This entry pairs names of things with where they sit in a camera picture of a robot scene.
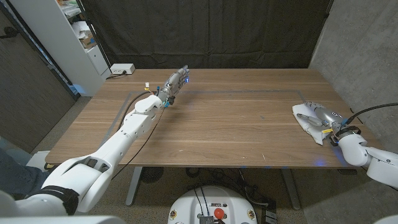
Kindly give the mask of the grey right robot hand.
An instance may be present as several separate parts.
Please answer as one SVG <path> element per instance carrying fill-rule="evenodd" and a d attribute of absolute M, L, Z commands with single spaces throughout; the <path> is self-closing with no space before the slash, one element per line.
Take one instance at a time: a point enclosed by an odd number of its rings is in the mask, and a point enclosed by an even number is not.
<path fill-rule="evenodd" d="M 315 102 L 306 102 L 304 103 L 307 109 L 310 112 L 314 112 L 314 115 L 305 115 L 303 113 L 296 113 L 299 118 L 308 121 L 314 127 L 327 127 L 328 129 L 332 129 L 334 133 L 337 133 L 341 127 L 343 126 L 343 117 L 342 115 L 334 112 L 323 105 Z"/>

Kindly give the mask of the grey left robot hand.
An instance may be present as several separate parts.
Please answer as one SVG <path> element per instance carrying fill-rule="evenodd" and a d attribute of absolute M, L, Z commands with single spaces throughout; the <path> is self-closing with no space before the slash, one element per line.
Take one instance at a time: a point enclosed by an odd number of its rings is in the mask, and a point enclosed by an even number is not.
<path fill-rule="evenodd" d="M 189 82 L 189 73 L 188 65 L 184 65 L 166 80 L 157 93 L 164 105 L 173 105 L 181 87 Z"/>

